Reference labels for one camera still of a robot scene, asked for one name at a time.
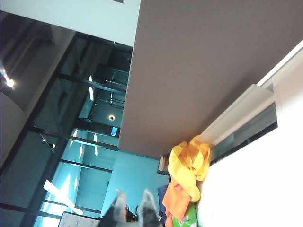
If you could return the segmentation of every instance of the yellow fabric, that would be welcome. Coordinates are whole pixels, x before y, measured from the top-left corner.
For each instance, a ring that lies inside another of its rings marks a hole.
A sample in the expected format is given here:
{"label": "yellow fabric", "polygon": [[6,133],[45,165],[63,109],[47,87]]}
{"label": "yellow fabric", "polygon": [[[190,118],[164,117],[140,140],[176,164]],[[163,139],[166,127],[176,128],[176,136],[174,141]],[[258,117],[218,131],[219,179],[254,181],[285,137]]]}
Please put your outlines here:
{"label": "yellow fabric", "polygon": [[196,180],[203,181],[210,164],[210,146],[196,140],[195,136],[189,144],[182,142],[174,146],[170,156],[168,171],[171,176],[190,195],[191,202],[197,202],[201,193]]}

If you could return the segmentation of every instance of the fluorescent light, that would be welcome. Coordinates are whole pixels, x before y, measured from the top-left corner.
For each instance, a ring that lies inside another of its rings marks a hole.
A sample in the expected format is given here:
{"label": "fluorescent light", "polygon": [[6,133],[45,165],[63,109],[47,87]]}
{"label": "fluorescent light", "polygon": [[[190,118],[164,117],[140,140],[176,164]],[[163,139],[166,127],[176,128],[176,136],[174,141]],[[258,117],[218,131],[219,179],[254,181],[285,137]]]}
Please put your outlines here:
{"label": "fluorescent light", "polygon": [[[93,78],[91,77],[91,75],[89,76],[89,81],[92,82]],[[89,87],[89,97],[91,99],[91,101],[94,101],[94,93],[93,93],[93,88]]]}
{"label": "fluorescent light", "polygon": [[79,159],[81,158],[82,153],[83,153],[83,144],[81,144],[81,146],[80,146],[80,150],[79,150]]}
{"label": "fluorescent light", "polygon": [[93,93],[93,89],[91,87],[89,87],[89,97],[90,97],[91,101],[94,101],[94,93]]}
{"label": "fluorescent light", "polygon": [[12,88],[14,86],[15,82],[13,79],[7,79],[6,80],[6,85],[10,88]]}
{"label": "fluorescent light", "polygon": [[83,211],[80,209],[75,208],[75,204],[62,192],[55,186],[53,185],[49,180],[46,180],[44,183],[43,188],[47,190],[50,194],[54,195],[56,198],[60,200],[60,202],[64,203],[67,205],[71,210],[73,210],[75,213],[79,215],[83,215]]}
{"label": "fluorescent light", "polygon": [[[94,141],[97,142],[97,134],[94,134]],[[95,146],[95,155],[98,155],[98,147]]]}
{"label": "fluorescent light", "polygon": [[278,72],[289,60],[292,59],[303,48],[303,40],[299,42],[268,74],[265,75],[258,83],[257,86],[262,86],[268,81],[276,72]]}
{"label": "fluorescent light", "polygon": [[75,132],[73,133],[72,136],[73,136],[73,137],[76,137],[76,136],[77,136],[77,133],[78,133],[78,129],[75,130]]}
{"label": "fluorescent light", "polygon": [[73,137],[76,137],[76,136],[77,136],[77,133],[78,133],[78,129],[75,130],[75,132],[73,133],[72,136],[73,136]]}
{"label": "fluorescent light", "polygon": [[76,188],[77,188],[77,186],[78,186],[78,180],[77,180],[77,179],[75,179],[75,183],[74,183],[74,189],[76,189]]}

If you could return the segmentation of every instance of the black object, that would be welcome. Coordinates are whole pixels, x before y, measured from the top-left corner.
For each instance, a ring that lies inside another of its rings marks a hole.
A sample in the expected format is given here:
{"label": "black object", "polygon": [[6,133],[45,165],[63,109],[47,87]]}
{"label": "black object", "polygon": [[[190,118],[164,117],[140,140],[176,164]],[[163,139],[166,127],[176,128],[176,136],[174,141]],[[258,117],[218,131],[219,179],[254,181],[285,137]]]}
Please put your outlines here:
{"label": "black object", "polygon": [[162,186],[162,187],[158,188],[159,215],[162,213],[162,215],[160,215],[162,217],[160,222],[162,223],[163,226],[165,226],[165,221],[166,221],[166,214],[165,214],[166,208],[162,204],[162,201],[163,201],[165,192],[167,190],[167,187],[168,187],[168,184],[165,185],[165,186]]}

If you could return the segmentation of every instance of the green bag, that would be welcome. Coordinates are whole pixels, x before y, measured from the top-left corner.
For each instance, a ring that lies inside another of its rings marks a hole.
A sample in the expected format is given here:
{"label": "green bag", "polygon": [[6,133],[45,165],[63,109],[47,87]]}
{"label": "green bag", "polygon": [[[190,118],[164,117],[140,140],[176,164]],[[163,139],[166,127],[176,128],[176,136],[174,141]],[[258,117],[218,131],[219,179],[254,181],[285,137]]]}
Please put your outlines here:
{"label": "green bag", "polygon": [[173,226],[174,227],[197,227],[197,215],[196,215],[196,208],[194,203],[189,203],[188,208],[186,210],[185,216],[181,222],[174,217],[173,219]]}

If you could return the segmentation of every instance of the recessed light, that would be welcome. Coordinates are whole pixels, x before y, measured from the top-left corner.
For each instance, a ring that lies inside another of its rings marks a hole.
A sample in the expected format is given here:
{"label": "recessed light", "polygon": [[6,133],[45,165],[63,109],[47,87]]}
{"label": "recessed light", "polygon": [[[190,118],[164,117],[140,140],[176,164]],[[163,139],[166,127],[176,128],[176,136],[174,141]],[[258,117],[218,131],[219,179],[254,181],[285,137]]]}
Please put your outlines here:
{"label": "recessed light", "polygon": [[112,121],[114,121],[115,120],[115,116],[113,116],[113,115],[110,115],[110,116],[108,116],[108,119],[112,122]]}
{"label": "recessed light", "polygon": [[8,87],[10,87],[10,88],[13,88],[14,84],[15,84],[15,82],[14,82],[13,79],[8,79],[8,80],[6,81],[6,85],[7,85]]}

